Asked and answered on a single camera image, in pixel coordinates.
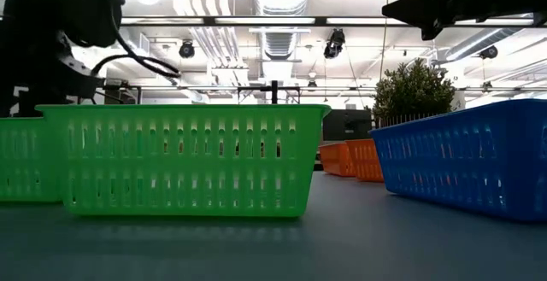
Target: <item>green plant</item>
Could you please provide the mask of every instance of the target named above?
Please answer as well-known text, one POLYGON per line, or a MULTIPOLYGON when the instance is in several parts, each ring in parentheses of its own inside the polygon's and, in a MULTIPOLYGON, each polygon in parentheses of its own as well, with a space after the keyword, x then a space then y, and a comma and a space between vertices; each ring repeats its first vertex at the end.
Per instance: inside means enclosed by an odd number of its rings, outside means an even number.
POLYGON ((422 59, 406 68, 404 63, 376 85, 373 107, 377 118, 407 114, 444 114, 451 111, 455 89, 444 73, 428 67, 422 59))

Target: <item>ceiling pipe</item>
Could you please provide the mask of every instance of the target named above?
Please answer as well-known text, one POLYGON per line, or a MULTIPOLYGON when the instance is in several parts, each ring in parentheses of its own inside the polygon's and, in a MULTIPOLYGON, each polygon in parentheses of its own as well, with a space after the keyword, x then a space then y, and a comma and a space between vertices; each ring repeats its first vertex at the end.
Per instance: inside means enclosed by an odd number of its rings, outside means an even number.
MULTIPOLYGON (((231 16, 232 11, 230 10, 230 5, 228 3, 228 0, 219 0, 219 5, 221 7, 221 13, 222 16, 231 16)), ((243 59, 239 55, 239 46, 238 46, 238 39, 236 36, 235 29, 231 27, 224 27, 223 30, 226 33, 226 37, 229 39, 229 43, 232 46, 232 51, 235 59, 238 61, 239 66, 243 66, 243 59)))
MULTIPOLYGON (((150 55, 161 60, 168 60, 168 58, 165 56, 165 52, 163 51, 163 49, 160 49, 153 44, 150 46, 150 55)), ((200 85, 188 82, 186 79, 184 79, 184 74, 182 74, 177 79, 164 79, 163 77, 157 75, 156 79, 174 80, 175 84, 173 85, 175 86, 200 85)), ((209 103, 209 97, 206 94, 198 93, 195 90, 182 90, 181 92, 185 96, 190 98, 193 102, 209 103)))
MULTIPOLYGON (((255 0, 255 6, 257 15, 301 16, 305 14, 308 0, 255 0)), ((294 56, 297 39, 297 33, 262 32, 262 53, 272 61, 285 61, 294 56)), ((264 62, 264 76, 269 80, 289 80, 292 63, 289 63, 289 67, 284 63, 281 63, 282 66, 278 64, 264 62)))
MULTIPOLYGON (((202 0, 191 0, 191 5, 196 11, 197 15, 206 15, 205 10, 203 9, 202 0)), ((211 47, 215 56, 221 60, 222 65, 224 67, 227 67, 228 60, 224 57, 224 54, 222 54, 221 44, 216 39, 213 29, 211 27, 205 27, 201 29, 203 32, 202 38, 205 40, 205 43, 211 47)))
POLYGON ((535 73, 545 68, 547 59, 540 59, 534 63, 525 65, 524 67, 519 67, 511 72, 502 73, 493 77, 489 77, 486 81, 504 81, 510 80, 512 78, 519 77, 521 75, 535 73))
MULTIPOLYGON (((207 8, 210 15, 213 15, 213 16, 218 16, 219 15, 218 10, 216 9, 216 0, 205 0, 205 7, 207 8)), ((214 30, 213 34, 215 34, 215 32, 216 32, 218 34, 218 36, 221 37, 221 39, 222 39, 222 43, 225 46, 225 50, 227 52, 227 55, 228 55, 228 57, 230 57, 229 66, 230 67, 237 66, 238 63, 237 63, 237 60, 235 58, 235 55, 233 54, 230 42, 228 41, 228 38, 226 36, 226 32, 224 31, 223 28, 219 28, 219 27, 215 27, 213 30, 214 30)), ((222 47, 219 48, 219 52, 223 56, 225 55, 224 52, 223 52, 222 47)))
MULTIPOLYGON (((174 0, 174 9, 179 15, 188 15, 195 16, 194 10, 191 7, 190 0, 174 0)), ((215 57, 213 54, 210 45, 206 43, 206 39, 203 38, 203 29, 201 27, 195 28, 190 27, 190 34, 194 40, 199 44, 199 47, 202 49, 203 53, 216 65, 220 66, 221 61, 219 58, 215 57)))
MULTIPOLYGON (((530 14, 521 15, 522 18, 531 16, 530 14)), ((504 40, 519 31, 522 28, 503 28, 503 29, 484 29, 473 35, 471 38, 459 43, 449 49, 445 58, 447 61, 458 61, 470 55, 474 55, 495 43, 504 40)))

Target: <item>gray table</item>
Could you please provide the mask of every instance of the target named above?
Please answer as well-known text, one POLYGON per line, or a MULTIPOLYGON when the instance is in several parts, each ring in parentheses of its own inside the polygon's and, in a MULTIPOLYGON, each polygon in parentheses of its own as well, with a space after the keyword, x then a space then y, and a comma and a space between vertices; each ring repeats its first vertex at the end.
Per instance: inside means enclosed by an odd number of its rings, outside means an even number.
POLYGON ((547 225, 317 173, 297 220, 89 219, 0 206, 0 280, 542 280, 547 225))

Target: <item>ventilation duct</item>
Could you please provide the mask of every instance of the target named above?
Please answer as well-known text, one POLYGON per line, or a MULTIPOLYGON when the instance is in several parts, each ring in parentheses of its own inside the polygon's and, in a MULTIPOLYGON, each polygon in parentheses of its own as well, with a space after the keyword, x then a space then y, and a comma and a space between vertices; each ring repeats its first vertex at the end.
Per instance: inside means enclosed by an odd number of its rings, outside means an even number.
MULTIPOLYGON (((530 14, 521 15, 526 18, 531 16, 530 14)), ((459 43, 458 45, 449 49, 445 58, 447 61, 458 61, 466 58, 470 55, 476 54, 495 43, 506 39, 515 33, 519 32, 520 28, 503 28, 503 29, 485 29, 479 33, 473 35, 471 38, 459 43)))
MULTIPOLYGON (((265 16, 300 16, 304 15, 308 0, 255 0, 257 15, 265 16)), ((297 45, 297 33, 262 32, 262 53, 272 61, 283 61, 293 56, 297 45)), ((278 68, 278 62, 264 62, 262 70, 267 79, 287 80, 291 77, 292 64, 278 68)))

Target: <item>black cable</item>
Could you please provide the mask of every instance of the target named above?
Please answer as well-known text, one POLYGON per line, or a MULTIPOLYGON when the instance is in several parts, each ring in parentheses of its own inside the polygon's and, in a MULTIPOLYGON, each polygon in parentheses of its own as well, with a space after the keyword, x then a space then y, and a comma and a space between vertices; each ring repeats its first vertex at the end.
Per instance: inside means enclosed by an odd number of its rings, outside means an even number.
MULTIPOLYGON (((146 67, 150 71, 152 71, 154 73, 158 73, 161 76, 168 77, 168 78, 175 78, 175 79, 177 79, 180 76, 178 73, 170 73, 170 72, 163 71, 162 69, 160 69, 158 67, 154 67, 153 65, 150 65, 150 64, 146 63, 146 61, 144 61, 137 54, 135 54, 135 52, 131 49, 131 47, 123 39, 120 32, 118 32, 118 28, 116 27, 116 22, 115 22, 115 17, 114 17, 114 11, 112 10, 111 5, 109 5, 109 9, 110 9, 110 25, 112 26, 112 30, 115 33, 116 41, 118 41, 118 43, 121 45, 121 48, 123 48, 127 52, 127 54, 129 55, 130 58, 132 58, 134 61, 136 61, 138 64, 142 65, 143 67, 146 67)), ((178 69, 176 67, 173 67, 173 66, 171 66, 170 64, 168 64, 166 62, 164 62, 164 64, 168 65, 170 70, 178 71, 178 69)))
MULTIPOLYGON (((170 64, 168 64, 164 61, 161 61, 159 59, 156 59, 154 57, 148 57, 148 56, 139 56, 139 57, 141 59, 145 60, 145 61, 152 61, 156 64, 159 64, 162 67, 165 67, 166 69, 171 70, 173 73, 177 73, 179 71, 176 67, 173 67, 170 64)), ((108 57, 102 59, 99 63, 97 63, 95 65, 95 67, 92 69, 92 72, 93 73, 99 73, 99 71, 104 67, 105 64, 107 64, 111 61, 114 61, 114 60, 122 59, 122 58, 131 58, 131 56, 129 54, 108 56, 108 57)))
POLYGON ((95 91, 96 94, 100 95, 100 96, 103 96, 103 97, 107 97, 107 98, 112 98, 113 100, 119 102, 120 104, 124 104, 123 100, 121 100, 120 98, 118 97, 113 97, 113 96, 110 96, 108 94, 104 94, 104 93, 101 93, 99 91, 95 91))
POLYGON ((121 48, 123 48, 127 52, 127 54, 129 55, 130 58, 132 58, 134 61, 136 61, 141 66, 146 67, 150 71, 152 71, 154 73, 158 73, 163 77, 177 79, 180 76, 179 69, 176 68, 176 67, 173 67, 169 63, 164 62, 162 65, 164 67, 169 67, 168 69, 170 69, 172 71, 177 71, 177 73, 166 72, 166 71, 163 71, 162 69, 160 69, 158 67, 154 67, 153 65, 150 65, 150 64, 146 63, 146 61, 144 59, 142 59, 140 56, 135 54, 135 52, 126 43, 126 41, 123 39, 123 37, 120 35, 120 32, 118 31, 118 27, 117 27, 116 20, 115 20, 115 15, 114 15, 114 8, 112 6, 112 3, 109 4, 108 9, 109 9, 109 12, 110 12, 110 17, 109 17, 110 27, 113 31, 113 34, 116 37, 116 41, 121 45, 121 48))
POLYGON ((364 109, 365 108, 365 102, 362 100, 361 90, 359 90, 359 89, 361 89, 361 87, 359 86, 359 83, 357 83, 356 72, 353 69, 353 63, 351 62, 350 48, 346 47, 345 52, 346 52, 346 54, 348 54, 348 61, 350 62, 351 74, 353 75, 353 80, 356 82, 357 94, 359 94, 359 99, 361 100, 361 105, 362 105, 362 108, 364 109))

